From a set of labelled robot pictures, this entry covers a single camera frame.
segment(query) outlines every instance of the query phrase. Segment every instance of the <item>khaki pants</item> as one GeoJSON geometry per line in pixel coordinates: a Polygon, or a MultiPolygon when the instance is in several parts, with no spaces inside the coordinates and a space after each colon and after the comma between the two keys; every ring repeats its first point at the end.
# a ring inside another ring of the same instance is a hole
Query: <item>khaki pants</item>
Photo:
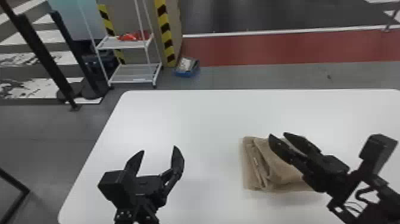
{"type": "Polygon", "coordinates": [[[268,138],[244,137],[243,150],[245,188],[266,192],[312,191],[302,180],[302,173],[271,150],[268,138]]]}

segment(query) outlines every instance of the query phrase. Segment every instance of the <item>gray wall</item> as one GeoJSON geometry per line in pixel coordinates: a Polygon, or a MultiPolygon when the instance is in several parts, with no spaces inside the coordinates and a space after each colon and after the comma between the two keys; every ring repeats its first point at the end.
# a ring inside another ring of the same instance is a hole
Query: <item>gray wall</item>
{"type": "Polygon", "coordinates": [[[89,39],[89,33],[79,11],[78,3],[83,8],[90,30],[97,39],[105,36],[104,24],[97,10],[96,0],[48,0],[53,10],[61,13],[74,40],[89,39]]]}

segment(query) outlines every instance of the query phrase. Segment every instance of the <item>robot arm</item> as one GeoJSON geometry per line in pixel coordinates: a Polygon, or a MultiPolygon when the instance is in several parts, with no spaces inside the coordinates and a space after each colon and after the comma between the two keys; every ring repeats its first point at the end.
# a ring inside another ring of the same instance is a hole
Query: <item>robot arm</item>
{"type": "Polygon", "coordinates": [[[168,194],[182,177],[185,160],[174,147],[171,168],[157,176],[136,177],[144,151],[138,152],[123,170],[106,172],[98,188],[105,198],[117,208],[114,221],[117,224],[157,224],[157,210],[167,203],[168,194]]]}
{"type": "Polygon", "coordinates": [[[400,223],[400,195],[388,187],[388,183],[378,176],[383,165],[393,153],[397,141],[384,135],[368,138],[361,153],[362,163],[357,170],[349,173],[349,167],[333,155],[323,155],[313,143],[302,136],[284,133],[284,137],[301,153],[288,144],[270,135],[271,149],[285,162],[303,173],[303,180],[315,191],[326,192],[332,199],[328,209],[347,224],[400,223]],[[346,202],[357,186],[365,182],[369,187],[358,190],[355,198],[366,203],[355,216],[346,202]],[[362,197],[377,191],[379,201],[373,203],[362,197]]]}

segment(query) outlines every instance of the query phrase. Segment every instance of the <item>white wire shelf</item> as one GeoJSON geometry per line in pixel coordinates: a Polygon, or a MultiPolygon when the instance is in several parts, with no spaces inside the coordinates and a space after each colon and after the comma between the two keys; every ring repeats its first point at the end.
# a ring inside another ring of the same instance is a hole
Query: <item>white wire shelf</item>
{"type": "Polygon", "coordinates": [[[157,81],[161,63],[158,64],[120,64],[111,76],[111,83],[153,83],[157,81]]]}
{"type": "Polygon", "coordinates": [[[135,49],[135,48],[148,48],[153,41],[154,34],[152,33],[147,41],[120,41],[118,36],[106,36],[97,45],[98,50],[105,49],[135,49]]]}

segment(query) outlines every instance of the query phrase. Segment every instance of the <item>white table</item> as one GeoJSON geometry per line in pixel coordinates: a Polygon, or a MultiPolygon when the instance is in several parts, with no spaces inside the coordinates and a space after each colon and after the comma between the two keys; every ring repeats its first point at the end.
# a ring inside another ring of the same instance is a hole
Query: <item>white table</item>
{"type": "MultiPolygon", "coordinates": [[[[85,166],[58,220],[60,224],[113,223],[115,207],[97,184],[104,172],[122,169],[145,150],[139,175],[169,168],[173,145],[186,167],[161,223],[341,223],[326,209],[327,195],[315,192],[268,194],[242,185],[240,142],[246,135],[305,135],[325,154],[352,169],[369,135],[400,140],[400,92],[322,91],[132,91],[125,93],[85,166]]],[[[400,191],[400,148],[381,176],[400,191]]]]}

